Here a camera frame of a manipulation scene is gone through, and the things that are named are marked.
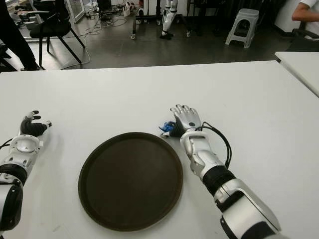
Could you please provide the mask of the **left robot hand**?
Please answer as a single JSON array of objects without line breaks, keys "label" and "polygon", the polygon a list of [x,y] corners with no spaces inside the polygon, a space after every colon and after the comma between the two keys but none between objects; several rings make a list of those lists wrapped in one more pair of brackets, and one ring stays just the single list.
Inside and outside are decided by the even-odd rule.
[{"label": "left robot hand", "polygon": [[24,116],[19,129],[19,135],[32,135],[38,137],[44,134],[44,132],[52,127],[51,121],[45,123],[33,122],[34,120],[41,119],[39,111],[34,110]]}]

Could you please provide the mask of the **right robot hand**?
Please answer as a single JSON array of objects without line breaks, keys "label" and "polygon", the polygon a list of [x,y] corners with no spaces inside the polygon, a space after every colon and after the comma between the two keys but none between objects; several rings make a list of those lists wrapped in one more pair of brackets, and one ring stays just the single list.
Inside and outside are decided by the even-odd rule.
[{"label": "right robot hand", "polygon": [[170,108],[175,123],[171,130],[163,132],[160,136],[162,138],[179,137],[188,131],[195,131],[201,126],[201,120],[197,111],[187,105],[177,104],[175,107]]}]

